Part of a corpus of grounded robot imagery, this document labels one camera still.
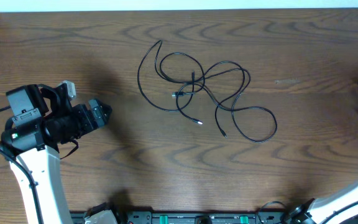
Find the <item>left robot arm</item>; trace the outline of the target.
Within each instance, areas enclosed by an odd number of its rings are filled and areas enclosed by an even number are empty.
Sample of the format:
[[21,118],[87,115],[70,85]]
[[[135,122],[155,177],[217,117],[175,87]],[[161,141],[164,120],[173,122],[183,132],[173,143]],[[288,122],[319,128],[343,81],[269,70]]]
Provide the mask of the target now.
[[108,124],[112,108],[94,98],[71,105],[75,85],[52,88],[24,85],[6,93],[13,116],[1,134],[21,190],[29,223],[72,223],[60,175],[59,145],[77,144],[82,136]]

